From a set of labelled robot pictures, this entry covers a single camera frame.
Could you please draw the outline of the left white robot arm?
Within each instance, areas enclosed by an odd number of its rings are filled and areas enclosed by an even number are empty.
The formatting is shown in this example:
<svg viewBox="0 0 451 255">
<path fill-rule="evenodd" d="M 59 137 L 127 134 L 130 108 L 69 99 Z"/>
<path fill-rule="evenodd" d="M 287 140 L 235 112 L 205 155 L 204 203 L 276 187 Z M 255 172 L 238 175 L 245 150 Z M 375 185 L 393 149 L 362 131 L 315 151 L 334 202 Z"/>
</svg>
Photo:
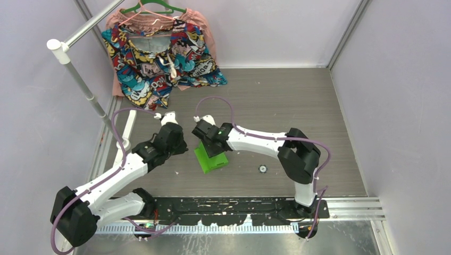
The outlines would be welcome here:
<svg viewBox="0 0 451 255">
<path fill-rule="evenodd" d="M 61 188 L 55 197 L 50 222 L 72 247 L 85 244 L 98 228 L 116 220 L 138 215 L 149 219 L 154 215 L 153 197 L 137 188 L 127 195 L 112 196 L 130 182 L 163 165 L 171 156 L 188 150 L 183 128 L 168 122 L 152 139 L 136 145 L 125 160 L 98 178 L 74 190 Z"/>
</svg>

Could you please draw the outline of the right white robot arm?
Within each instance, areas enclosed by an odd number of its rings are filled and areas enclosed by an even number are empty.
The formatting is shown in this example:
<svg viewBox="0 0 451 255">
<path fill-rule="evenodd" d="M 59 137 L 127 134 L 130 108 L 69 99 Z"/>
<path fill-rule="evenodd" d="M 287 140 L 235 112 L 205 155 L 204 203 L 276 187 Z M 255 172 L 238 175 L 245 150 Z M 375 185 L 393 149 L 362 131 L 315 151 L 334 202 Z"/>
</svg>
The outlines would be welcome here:
<svg viewBox="0 0 451 255">
<path fill-rule="evenodd" d="M 308 139 L 296 128 L 270 133 L 249 130 L 232 123 L 216 126 L 207 120 L 199 120 L 192 133 L 200 139 L 207 158 L 226 151 L 250 151 L 277 159 L 285 174 L 294 182 L 297 215 L 309 218 L 315 213 L 316 178 L 321 168 L 320 142 Z"/>
</svg>

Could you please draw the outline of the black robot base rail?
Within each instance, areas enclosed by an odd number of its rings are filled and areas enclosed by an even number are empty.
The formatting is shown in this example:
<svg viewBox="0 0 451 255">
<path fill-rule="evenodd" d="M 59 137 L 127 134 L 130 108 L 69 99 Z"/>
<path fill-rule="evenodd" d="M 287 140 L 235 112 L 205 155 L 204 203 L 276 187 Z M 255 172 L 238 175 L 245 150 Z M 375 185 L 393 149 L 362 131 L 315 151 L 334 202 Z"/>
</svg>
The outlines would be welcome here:
<svg viewBox="0 0 451 255">
<path fill-rule="evenodd" d="M 327 202 L 303 209 L 291 197 L 154 197 L 152 212 L 129 219 L 155 220 L 162 225 L 277 226 L 330 217 Z"/>
</svg>

